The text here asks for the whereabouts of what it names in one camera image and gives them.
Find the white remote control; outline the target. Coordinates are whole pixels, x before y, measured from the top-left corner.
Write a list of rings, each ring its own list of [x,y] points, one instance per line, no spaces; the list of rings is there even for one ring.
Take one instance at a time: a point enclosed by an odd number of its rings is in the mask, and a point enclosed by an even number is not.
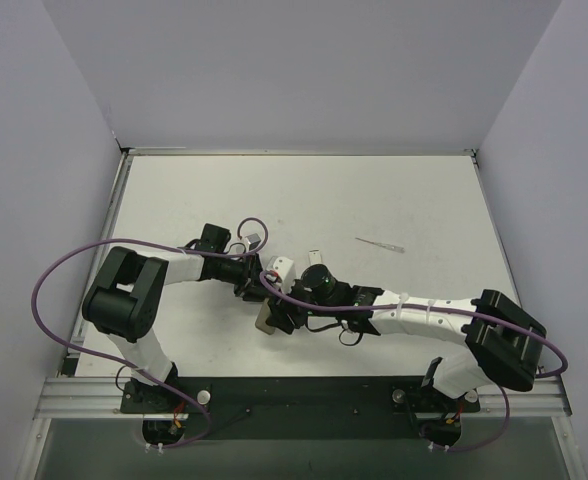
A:
[[[320,265],[323,263],[321,251],[318,249],[310,250],[308,252],[309,265]]]

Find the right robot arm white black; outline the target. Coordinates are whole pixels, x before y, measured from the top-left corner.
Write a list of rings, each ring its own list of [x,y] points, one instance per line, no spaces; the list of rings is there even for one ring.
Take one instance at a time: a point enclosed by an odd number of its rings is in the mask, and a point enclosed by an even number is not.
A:
[[[546,329],[499,291],[462,300],[413,297],[339,281],[321,264],[299,279],[287,279],[279,268],[259,279],[269,293],[268,322],[286,333],[326,317],[357,341],[405,335],[460,346],[458,354],[432,360],[423,379],[424,387],[448,398],[489,384],[520,392],[534,385]]]

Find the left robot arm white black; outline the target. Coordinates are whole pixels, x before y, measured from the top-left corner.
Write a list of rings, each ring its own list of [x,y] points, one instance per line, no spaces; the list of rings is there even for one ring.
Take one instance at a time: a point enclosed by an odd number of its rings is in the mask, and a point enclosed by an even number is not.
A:
[[[153,331],[163,289],[214,280],[232,285],[245,301],[261,302],[267,292],[259,281],[259,251],[267,239],[263,231],[234,242],[230,230],[207,223],[183,247],[109,250],[83,300],[82,316],[116,345],[132,377],[145,384],[143,398],[153,409],[170,410],[179,398],[176,366]]]

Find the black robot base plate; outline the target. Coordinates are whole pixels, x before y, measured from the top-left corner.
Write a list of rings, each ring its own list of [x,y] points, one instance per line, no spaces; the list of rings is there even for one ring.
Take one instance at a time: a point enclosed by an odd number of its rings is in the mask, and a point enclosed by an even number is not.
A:
[[[177,419],[213,440],[390,440],[415,438],[426,421],[477,413],[480,405],[430,390],[421,376],[180,377],[177,389],[202,411],[159,387],[124,386],[120,410]]]

